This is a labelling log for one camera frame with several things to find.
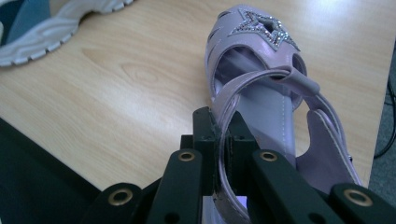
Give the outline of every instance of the wood grain surface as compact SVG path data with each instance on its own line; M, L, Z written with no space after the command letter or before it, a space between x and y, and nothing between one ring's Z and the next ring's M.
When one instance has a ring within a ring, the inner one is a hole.
M396 2L246 1L279 18L302 50L308 75L344 124L368 185L390 56ZM237 1L137 0L91 14L60 49L0 68L0 117L97 188L145 187L163 174L192 112L210 105L207 36ZM309 145L306 106L295 112L299 153Z

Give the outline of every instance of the sneaker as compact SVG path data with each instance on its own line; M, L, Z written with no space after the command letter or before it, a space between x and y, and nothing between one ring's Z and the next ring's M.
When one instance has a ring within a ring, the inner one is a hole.
M110 13L133 0L0 0L0 67L59 48L89 12Z

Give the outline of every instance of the star embellishment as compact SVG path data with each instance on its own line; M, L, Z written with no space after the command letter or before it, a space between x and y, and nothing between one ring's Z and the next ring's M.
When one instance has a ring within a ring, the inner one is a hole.
M287 42L300 51L288 32L283 29L282 23L278 19L263 16L244 9L239 9L239 12L244 21L233 29L230 35L245 33L257 34L261 36L274 51L279 49L282 42Z

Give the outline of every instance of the black mount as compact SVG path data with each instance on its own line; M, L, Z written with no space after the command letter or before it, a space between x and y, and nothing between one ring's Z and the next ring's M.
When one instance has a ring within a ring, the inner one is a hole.
M208 107L193 113L193 135L182 135L163 177L141 189L105 189L81 223L202 223L202 198L217 181L217 131ZM241 115L227 133L226 169L235 195L247 196L256 223L395 223L396 209L368 189L339 184L326 195L311 188L280 154L259 150Z

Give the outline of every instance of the sandal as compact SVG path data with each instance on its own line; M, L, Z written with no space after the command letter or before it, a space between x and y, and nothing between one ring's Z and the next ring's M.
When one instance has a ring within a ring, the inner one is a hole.
M245 5L220 13L208 37L205 71L211 112L221 131L221 187L213 197L227 223L250 223L246 205L235 197L224 167L225 134L236 110L260 148L281 153L313 188L329 193L337 183L361 184L341 122L319 93L319 85L306 76L299 51L279 20ZM307 152L296 158L292 113L302 100L310 109L311 140Z

